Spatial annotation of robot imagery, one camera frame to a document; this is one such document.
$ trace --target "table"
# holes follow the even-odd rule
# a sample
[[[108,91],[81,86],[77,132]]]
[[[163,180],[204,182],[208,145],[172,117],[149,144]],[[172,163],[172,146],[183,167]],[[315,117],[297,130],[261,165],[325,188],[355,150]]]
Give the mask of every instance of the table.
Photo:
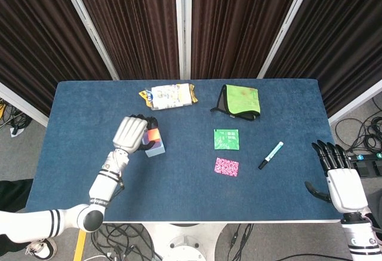
[[[314,222],[338,220],[333,206],[311,196],[304,181],[327,191],[311,142],[332,142],[313,79],[211,79],[195,85],[199,102],[151,111],[138,92],[180,81],[59,83],[27,211],[88,203],[88,191],[124,116],[158,119],[166,153],[130,155],[125,190],[106,210],[107,222]],[[210,112],[223,84],[259,90],[255,121]],[[215,151],[214,129],[238,129],[239,151]],[[279,142],[263,170],[257,166]],[[237,177],[214,172],[217,157],[239,162]]]

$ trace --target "pink card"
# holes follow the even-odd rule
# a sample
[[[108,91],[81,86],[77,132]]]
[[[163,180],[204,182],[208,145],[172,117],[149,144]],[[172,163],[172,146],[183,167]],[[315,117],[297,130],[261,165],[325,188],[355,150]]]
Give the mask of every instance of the pink card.
[[[238,176],[239,163],[237,161],[229,161],[224,158],[217,158],[215,163],[215,172],[226,174],[228,176]]]

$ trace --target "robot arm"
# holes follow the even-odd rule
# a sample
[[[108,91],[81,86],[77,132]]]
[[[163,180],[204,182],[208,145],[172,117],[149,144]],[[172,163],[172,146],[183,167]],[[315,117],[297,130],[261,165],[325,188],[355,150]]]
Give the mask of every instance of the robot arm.
[[[33,213],[0,211],[0,235],[6,234],[17,243],[60,235],[67,228],[96,231],[103,222],[104,212],[119,184],[123,188],[122,172],[128,155],[141,146],[149,119],[143,116],[125,117],[113,139],[110,152],[90,188],[90,204],[80,204],[67,210],[46,210]]]
[[[381,260],[375,233],[370,222],[361,215],[368,206],[365,192],[345,150],[320,140],[312,146],[320,159],[330,194],[318,192],[309,182],[305,182],[306,188],[313,196],[332,203],[338,212],[343,213],[341,225],[354,261]]]

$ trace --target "marker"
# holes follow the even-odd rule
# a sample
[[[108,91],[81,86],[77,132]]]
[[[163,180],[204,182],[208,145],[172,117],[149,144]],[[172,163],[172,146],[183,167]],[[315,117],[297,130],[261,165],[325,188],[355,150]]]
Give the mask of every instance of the marker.
[[[270,154],[268,154],[268,156],[263,160],[263,162],[258,166],[259,169],[263,169],[263,167],[265,167],[265,165],[270,161],[271,158],[273,158],[273,156],[276,154],[276,152],[279,151],[280,148],[282,148],[282,146],[284,145],[283,142],[279,142],[277,144],[277,146],[270,152]]]

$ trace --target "black curtain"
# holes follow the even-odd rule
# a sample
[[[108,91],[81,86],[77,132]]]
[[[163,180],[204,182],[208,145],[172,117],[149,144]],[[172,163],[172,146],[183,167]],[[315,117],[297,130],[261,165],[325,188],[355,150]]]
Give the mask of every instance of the black curtain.
[[[110,79],[70,0],[0,0],[0,82],[49,115],[57,83]]]
[[[121,79],[179,79],[175,0],[83,0]]]
[[[382,0],[304,0],[266,78],[318,79],[328,116],[382,79]]]
[[[192,0],[191,77],[256,78],[293,0]]]

